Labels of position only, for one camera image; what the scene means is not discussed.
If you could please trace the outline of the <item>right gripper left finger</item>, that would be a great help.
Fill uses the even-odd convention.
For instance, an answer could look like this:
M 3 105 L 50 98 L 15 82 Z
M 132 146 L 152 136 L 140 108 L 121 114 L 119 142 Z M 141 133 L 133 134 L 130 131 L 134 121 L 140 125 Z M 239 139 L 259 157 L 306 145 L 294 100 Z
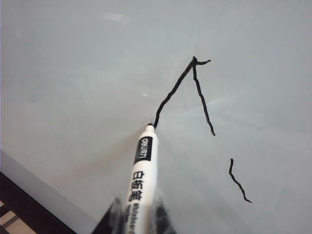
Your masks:
M 122 215 L 121 199 L 116 197 L 91 234 L 120 234 Z

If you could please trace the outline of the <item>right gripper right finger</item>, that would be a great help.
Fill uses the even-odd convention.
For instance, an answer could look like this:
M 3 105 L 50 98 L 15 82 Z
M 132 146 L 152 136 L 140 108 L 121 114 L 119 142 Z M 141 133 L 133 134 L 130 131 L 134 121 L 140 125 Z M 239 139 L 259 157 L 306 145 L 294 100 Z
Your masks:
M 152 234 L 177 234 L 172 220 L 164 203 L 164 194 L 161 189 L 156 189 L 151 213 Z

